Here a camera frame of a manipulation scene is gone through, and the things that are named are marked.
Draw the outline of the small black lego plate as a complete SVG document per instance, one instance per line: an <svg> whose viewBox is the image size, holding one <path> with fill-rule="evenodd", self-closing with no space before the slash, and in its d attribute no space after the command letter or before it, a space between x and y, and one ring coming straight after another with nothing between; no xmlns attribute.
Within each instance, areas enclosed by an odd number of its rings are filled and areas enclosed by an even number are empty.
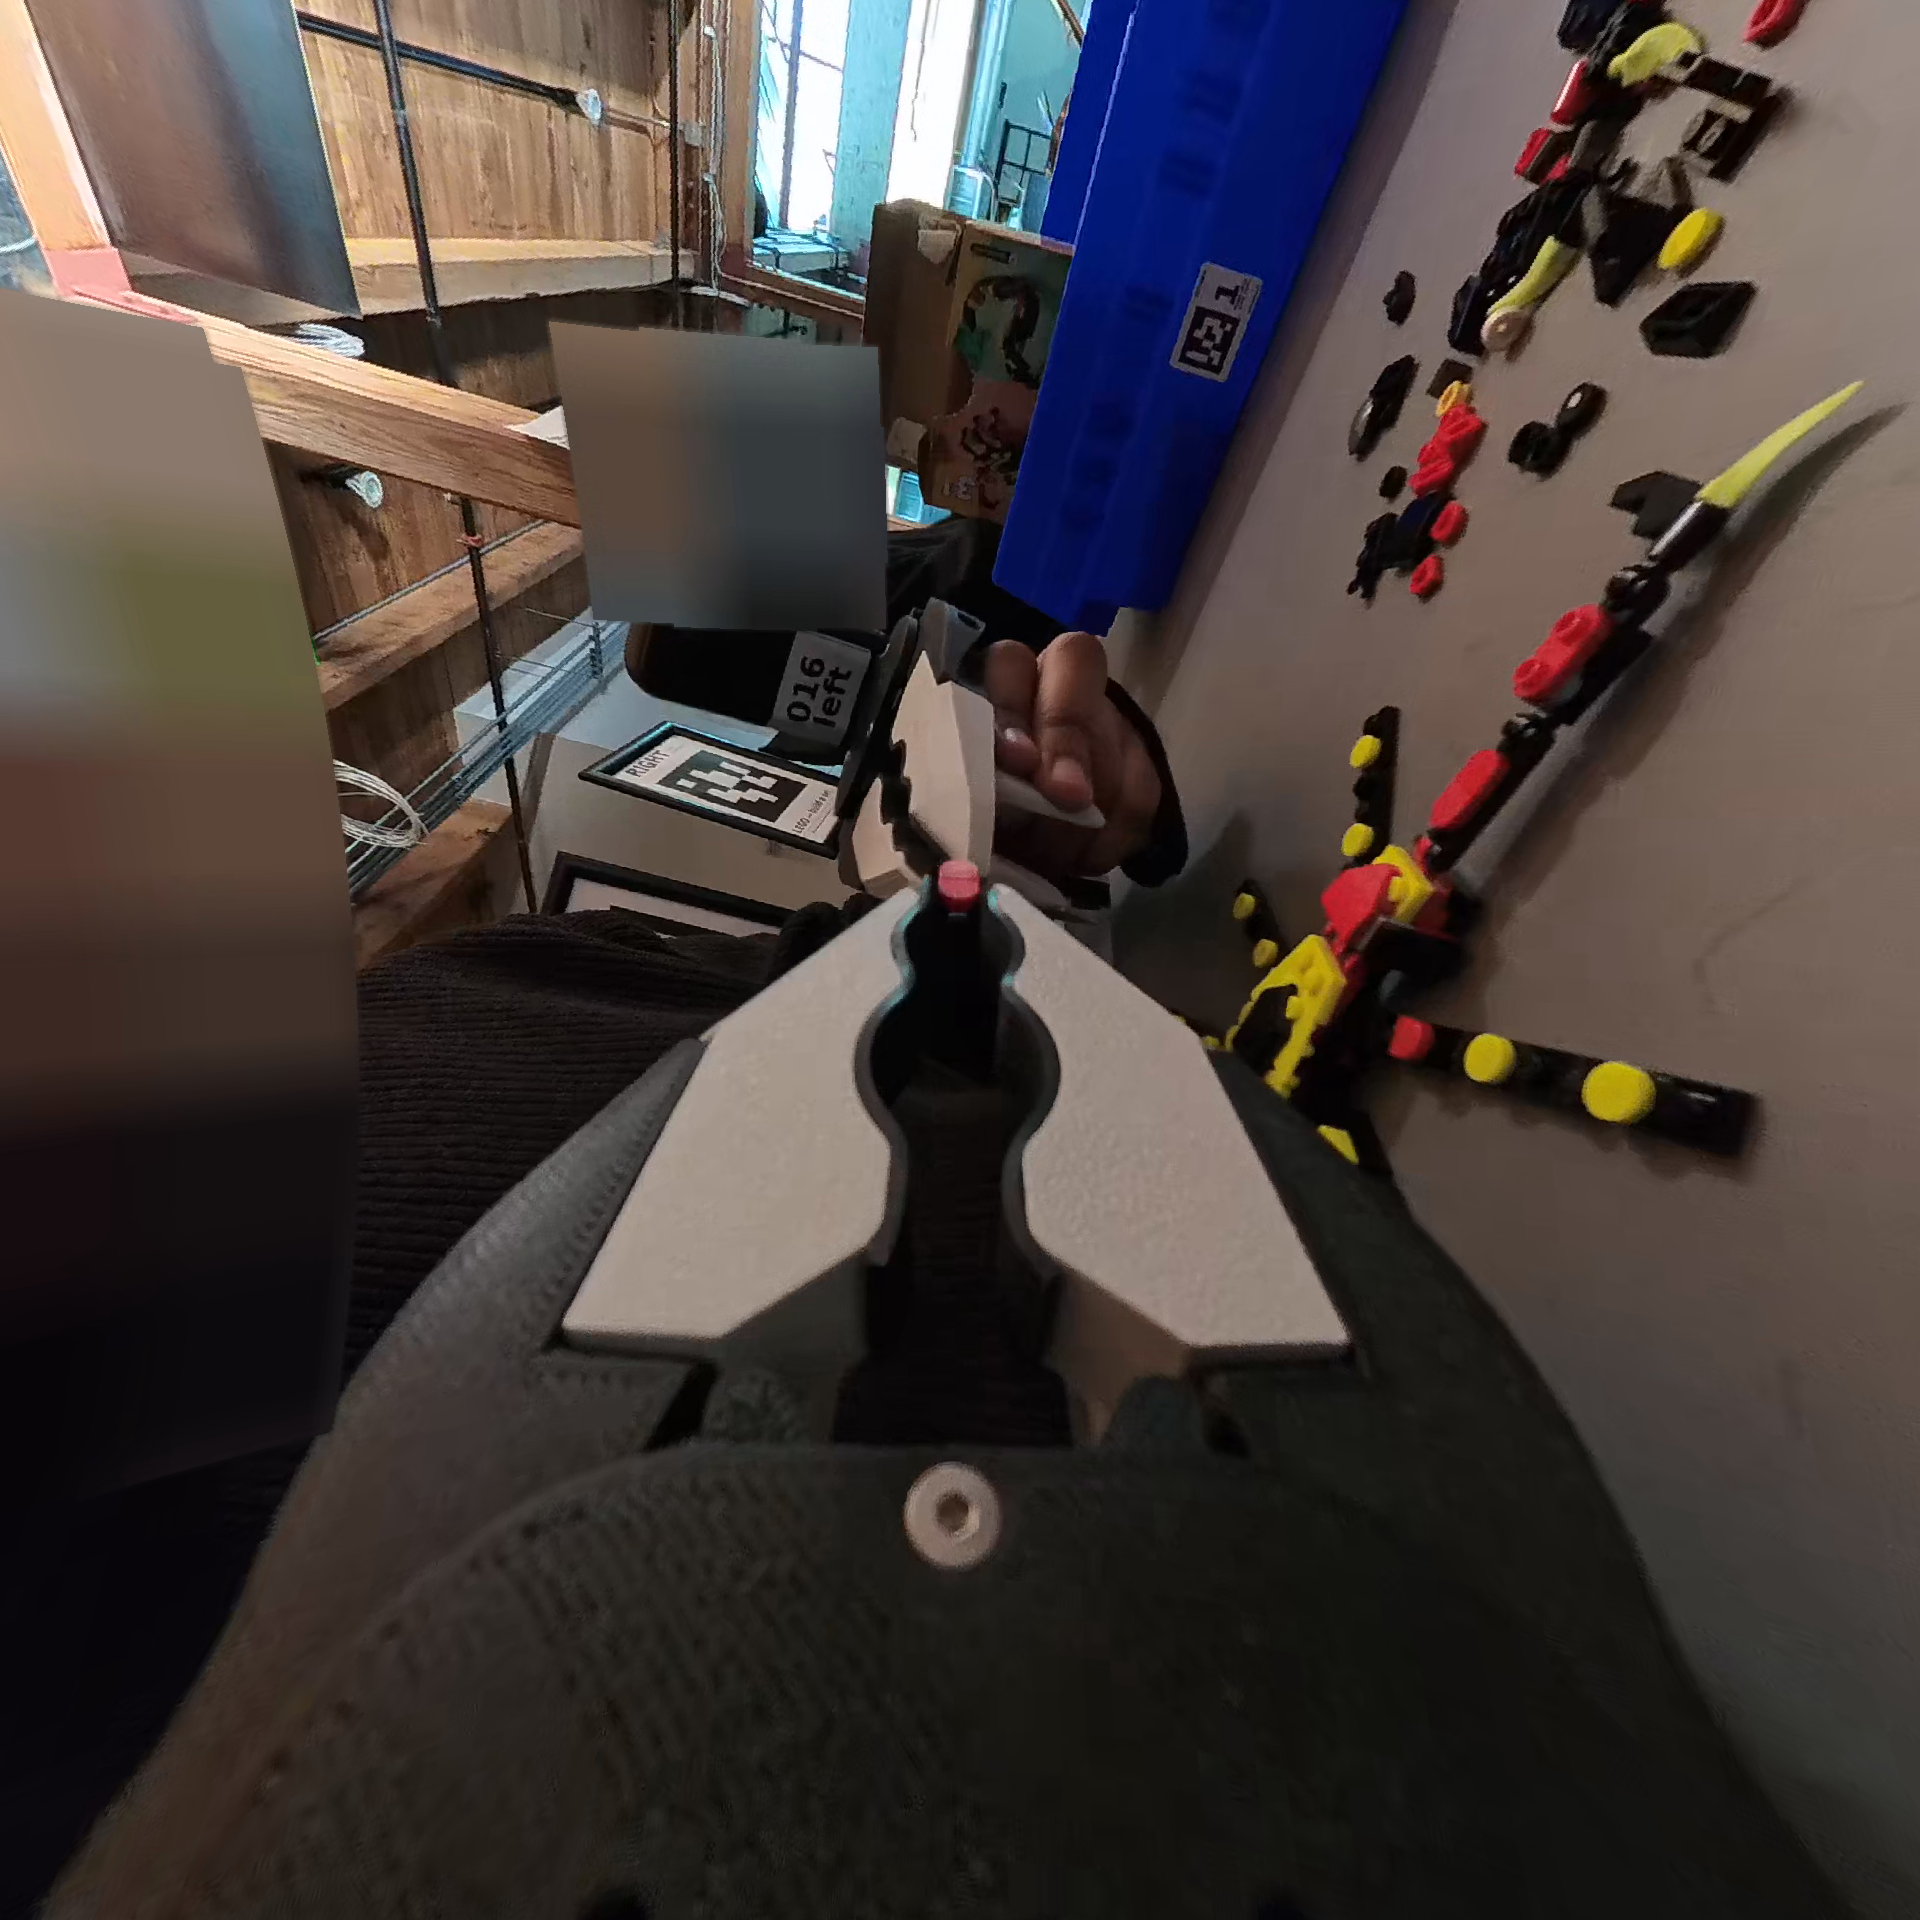
<svg viewBox="0 0 1920 1920"><path fill-rule="evenodd" d="M1644 317L1644 345L1655 356L1710 359L1739 333L1756 292L1758 287L1750 279L1682 286Z"/></svg>

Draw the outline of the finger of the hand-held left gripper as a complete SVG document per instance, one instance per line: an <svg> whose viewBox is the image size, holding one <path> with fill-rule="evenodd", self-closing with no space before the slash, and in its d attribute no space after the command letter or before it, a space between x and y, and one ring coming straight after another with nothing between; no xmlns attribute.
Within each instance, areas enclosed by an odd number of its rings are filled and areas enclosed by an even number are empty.
<svg viewBox="0 0 1920 1920"><path fill-rule="evenodd" d="M841 882L871 900L916 894L925 882L925 839L909 811L884 816L864 805L841 827Z"/></svg>
<svg viewBox="0 0 1920 1920"><path fill-rule="evenodd" d="M892 727L890 874L922 879L947 862L988 870L996 836L991 702L941 680L922 655Z"/></svg>

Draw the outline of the small black red lego assembly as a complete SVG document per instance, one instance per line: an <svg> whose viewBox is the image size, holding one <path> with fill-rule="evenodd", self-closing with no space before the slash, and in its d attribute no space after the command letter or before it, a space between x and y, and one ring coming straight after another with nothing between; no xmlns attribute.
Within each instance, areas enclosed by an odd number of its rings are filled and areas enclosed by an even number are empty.
<svg viewBox="0 0 1920 1920"><path fill-rule="evenodd" d="M996 1068L1004 967L988 884L964 860L939 865L925 935L925 984L935 1053L952 1071L989 1083Z"/></svg>

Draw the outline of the wooden ceiling beam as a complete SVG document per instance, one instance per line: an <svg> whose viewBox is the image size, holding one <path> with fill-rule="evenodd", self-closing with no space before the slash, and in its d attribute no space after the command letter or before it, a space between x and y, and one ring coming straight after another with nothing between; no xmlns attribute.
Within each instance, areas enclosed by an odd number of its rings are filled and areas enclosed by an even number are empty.
<svg viewBox="0 0 1920 1920"><path fill-rule="evenodd" d="M67 302L197 329L208 353L242 377L272 444L575 531L584 523L570 451L535 435L521 405L145 295L78 292Z"/></svg>

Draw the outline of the black framed sign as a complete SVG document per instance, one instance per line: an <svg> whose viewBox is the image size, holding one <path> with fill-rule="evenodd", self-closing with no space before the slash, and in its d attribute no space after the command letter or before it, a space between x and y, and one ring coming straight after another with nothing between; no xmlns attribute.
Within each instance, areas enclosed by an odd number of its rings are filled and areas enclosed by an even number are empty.
<svg viewBox="0 0 1920 1920"><path fill-rule="evenodd" d="M564 917L605 910L635 917L669 938L691 933L752 938L778 933L794 915L791 907L560 850L552 862L541 912Z"/></svg>
<svg viewBox="0 0 1920 1920"><path fill-rule="evenodd" d="M780 848L836 857L837 780L766 749L665 722L590 761L580 780Z"/></svg>

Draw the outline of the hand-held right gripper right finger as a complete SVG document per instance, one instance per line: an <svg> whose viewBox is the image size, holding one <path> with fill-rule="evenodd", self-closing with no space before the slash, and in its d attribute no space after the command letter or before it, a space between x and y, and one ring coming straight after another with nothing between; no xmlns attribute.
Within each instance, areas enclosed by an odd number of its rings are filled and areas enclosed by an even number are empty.
<svg viewBox="0 0 1920 1920"><path fill-rule="evenodd" d="M1349 1356L1204 1043L1021 894L989 902L1018 938L1010 1007L1042 1043L1018 1223L1059 1286L1049 1366L1078 1420L1110 1425L1140 1380Z"/></svg>

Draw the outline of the silver ventilation ducts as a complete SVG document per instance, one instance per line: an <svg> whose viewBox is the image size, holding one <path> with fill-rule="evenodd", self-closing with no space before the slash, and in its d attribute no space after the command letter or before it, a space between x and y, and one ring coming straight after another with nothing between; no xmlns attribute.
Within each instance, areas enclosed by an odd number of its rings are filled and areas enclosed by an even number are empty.
<svg viewBox="0 0 1920 1920"><path fill-rule="evenodd" d="M289 1L29 1L139 295L275 326L360 303Z"/></svg>

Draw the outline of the person's left hand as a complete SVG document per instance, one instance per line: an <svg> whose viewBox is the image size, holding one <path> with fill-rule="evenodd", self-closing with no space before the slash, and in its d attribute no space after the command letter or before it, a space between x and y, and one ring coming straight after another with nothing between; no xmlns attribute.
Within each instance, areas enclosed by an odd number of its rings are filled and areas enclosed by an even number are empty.
<svg viewBox="0 0 1920 1920"><path fill-rule="evenodd" d="M994 845L1051 879L1102 877L1125 856L1128 732L1107 699L1102 642L1065 632L1039 653L996 639L980 657L999 772L1058 816L1004 815Z"/></svg>

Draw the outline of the blue bin with printed tag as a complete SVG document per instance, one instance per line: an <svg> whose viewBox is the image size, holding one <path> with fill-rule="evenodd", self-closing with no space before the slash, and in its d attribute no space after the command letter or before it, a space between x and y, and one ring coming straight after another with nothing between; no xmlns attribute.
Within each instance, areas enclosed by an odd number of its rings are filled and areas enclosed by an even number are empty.
<svg viewBox="0 0 1920 1920"><path fill-rule="evenodd" d="M1099 1L1044 236L1069 275L999 587L1105 632L1178 583L1404 1Z"/></svg>

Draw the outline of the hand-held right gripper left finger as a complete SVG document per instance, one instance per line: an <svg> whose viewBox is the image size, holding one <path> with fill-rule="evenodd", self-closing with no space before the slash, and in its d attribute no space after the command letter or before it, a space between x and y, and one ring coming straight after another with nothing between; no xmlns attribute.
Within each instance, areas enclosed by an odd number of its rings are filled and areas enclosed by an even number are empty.
<svg viewBox="0 0 1920 1920"><path fill-rule="evenodd" d="M899 894L715 1024L562 1315L570 1346L861 1346L900 1220L869 1050Z"/></svg>

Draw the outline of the brown cardboard box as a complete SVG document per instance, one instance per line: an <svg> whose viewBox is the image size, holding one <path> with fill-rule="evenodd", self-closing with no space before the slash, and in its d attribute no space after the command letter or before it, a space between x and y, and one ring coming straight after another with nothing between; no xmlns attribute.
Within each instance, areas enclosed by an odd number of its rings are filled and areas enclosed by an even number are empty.
<svg viewBox="0 0 1920 1920"><path fill-rule="evenodd" d="M925 505L1000 527L1029 447L1070 245L916 200L874 205L862 343L890 466Z"/></svg>

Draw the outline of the pile of lego pieces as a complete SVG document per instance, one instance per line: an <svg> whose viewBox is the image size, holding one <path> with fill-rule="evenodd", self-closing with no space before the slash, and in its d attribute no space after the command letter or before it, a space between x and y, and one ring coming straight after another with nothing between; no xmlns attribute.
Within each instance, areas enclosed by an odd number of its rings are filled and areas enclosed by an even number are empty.
<svg viewBox="0 0 1920 1920"><path fill-rule="evenodd" d="M1522 196L1453 295L1450 356L1428 381L1434 426L1412 465L1379 481L1388 512L1366 523L1349 583L1366 604L1386 573L1423 601L1444 584L1444 550L1467 529L1460 478L1488 431L1474 382L1524 345L1578 269L1604 309L1664 277L1655 261L1669 229L1710 205L1696 188L1735 179L1789 108L1776 75L1717 58L1675 3L1562 3L1554 41L1571 67L1515 159ZM1710 281L1698 269L1676 287Z"/></svg>

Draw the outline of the black yellow lego scorpion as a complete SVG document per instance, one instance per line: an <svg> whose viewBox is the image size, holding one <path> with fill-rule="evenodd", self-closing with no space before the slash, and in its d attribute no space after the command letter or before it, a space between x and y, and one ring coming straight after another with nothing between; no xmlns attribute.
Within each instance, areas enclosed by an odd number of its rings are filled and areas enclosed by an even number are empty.
<svg viewBox="0 0 1920 1920"><path fill-rule="evenodd" d="M1468 957L1481 902L1462 884L1467 856L1549 749L1650 653L1650 623L1675 579L1858 392L1856 379L1806 405L1707 481L1655 469L1619 487L1614 505L1629 515L1644 554L1620 564L1595 601L1562 612L1521 657L1512 677L1519 712L1456 767L1408 841L1390 834L1402 712L1369 714L1351 750L1354 811L1338 868L1321 892L1319 931L1284 946L1269 899L1251 877L1240 884L1232 919L1253 948L1255 982L1225 1029L1201 1028L1199 1036L1291 1102L1346 1164L1388 1177L1364 1100L1386 1064L1715 1160L1745 1152L1758 1113L1750 1092L1446 1025L1426 1018L1420 1001L1456 978Z"/></svg>

